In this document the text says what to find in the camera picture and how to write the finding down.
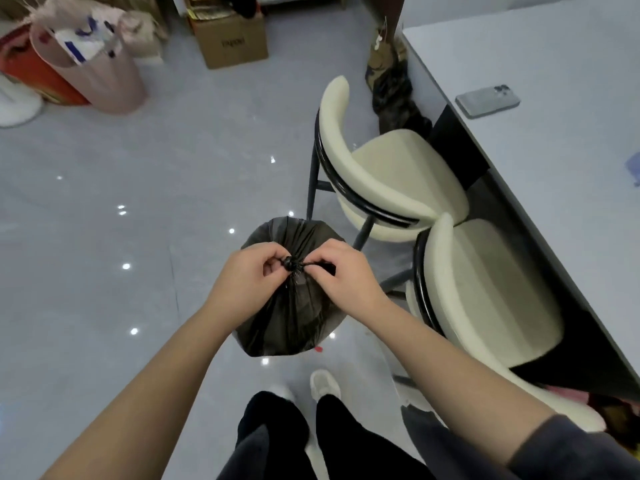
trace white sneaker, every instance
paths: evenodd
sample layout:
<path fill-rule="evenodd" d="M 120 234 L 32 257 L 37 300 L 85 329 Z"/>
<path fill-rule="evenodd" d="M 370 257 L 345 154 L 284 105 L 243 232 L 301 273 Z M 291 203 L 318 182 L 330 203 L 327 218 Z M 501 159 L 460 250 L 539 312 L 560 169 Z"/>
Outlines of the white sneaker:
<path fill-rule="evenodd" d="M 311 374 L 311 396 L 320 401 L 320 398 L 327 394 L 332 394 L 340 399 L 340 386 L 338 381 L 331 375 L 331 372 L 318 369 Z"/>
<path fill-rule="evenodd" d="M 273 386 L 267 389 L 268 392 L 275 394 L 287 401 L 291 401 L 292 403 L 296 403 L 296 396 L 293 395 L 291 389 L 283 384 L 274 384 Z"/>

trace table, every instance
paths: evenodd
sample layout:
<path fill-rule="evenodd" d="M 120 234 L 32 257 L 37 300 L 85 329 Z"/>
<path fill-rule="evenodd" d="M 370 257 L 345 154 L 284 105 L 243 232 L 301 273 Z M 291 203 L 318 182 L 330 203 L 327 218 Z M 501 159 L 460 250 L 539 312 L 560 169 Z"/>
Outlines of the table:
<path fill-rule="evenodd" d="M 469 135 L 640 374 L 640 0 L 571 0 L 406 29 Z M 508 84 L 477 120 L 459 94 Z"/>

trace chair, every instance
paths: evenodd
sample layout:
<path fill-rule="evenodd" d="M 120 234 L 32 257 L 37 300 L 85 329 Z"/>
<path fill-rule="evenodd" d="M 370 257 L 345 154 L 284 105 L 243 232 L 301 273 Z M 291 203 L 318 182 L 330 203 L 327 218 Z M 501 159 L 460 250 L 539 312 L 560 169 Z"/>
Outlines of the chair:
<path fill-rule="evenodd" d="M 406 286 L 413 315 L 583 430 L 604 430 L 604 420 L 587 405 L 509 370 L 558 345 L 564 327 L 542 276 L 510 249 L 496 227 L 482 219 L 454 227 L 453 218 L 443 214 L 418 238 L 413 268 Z"/>
<path fill-rule="evenodd" d="M 336 192 L 350 222 L 360 231 L 354 248 L 372 236 L 387 242 L 414 241 L 443 212 L 462 222 L 467 197 L 444 160 L 418 134 L 395 130 L 351 153 L 342 136 L 349 83 L 340 76 L 324 91 L 316 116 L 307 219 L 316 190 Z M 322 165 L 329 182 L 318 181 Z"/>

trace chair backrest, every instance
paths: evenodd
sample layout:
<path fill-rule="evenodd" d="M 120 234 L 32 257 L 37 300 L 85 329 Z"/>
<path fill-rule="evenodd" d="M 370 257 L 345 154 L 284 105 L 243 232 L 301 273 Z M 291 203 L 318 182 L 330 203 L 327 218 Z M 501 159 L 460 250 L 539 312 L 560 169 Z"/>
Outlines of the chair backrest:
<path fill-rule="evenodd" d="M 438 213 L 434 209 L 380 182 L 353 159 L 342 135 L 348 104 L 349 83 L 344 76 L 337 77 L 324 91 L 317 119 L 318 139 L 334 173 L 361 201 L 396 217 L 401 223 L 405 222 L 404 225 L 394 225 L 409 227 L 423 219 L 435 221 Z M 324 170 L 331 180 L 332 176 L 326 168 Z M 352 201 L 353 195 L 346 195 L 333 181 L 332 184 L 348 201 L 362 210 L 362 202 Z"/>
<path fill-rule="evenodd" d="M 603 431 L 604 420 L 596 411 L 520 379 L 501 364 L 484 344 L 462 305 L 456 287 L 452 256 L 453 232 L 453 218 L 444 213 L 430 229 L 424 251 L 424 281 L 428 300 L 446 338 L 555 411 L 569 416 L 585 431 Z"/>

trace cardboard box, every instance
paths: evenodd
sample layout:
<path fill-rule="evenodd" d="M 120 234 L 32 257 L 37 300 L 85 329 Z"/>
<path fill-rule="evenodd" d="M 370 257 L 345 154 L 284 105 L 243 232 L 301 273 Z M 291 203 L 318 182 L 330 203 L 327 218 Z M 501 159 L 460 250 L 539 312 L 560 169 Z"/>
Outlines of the cardboard box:
<path fill-rule="evenodd" d="M 230 15 L 217 20 L 191 20 L 204 62 L 209 69 L 259 61 L 269 56 L 264 17 L 247 20 Z"/>

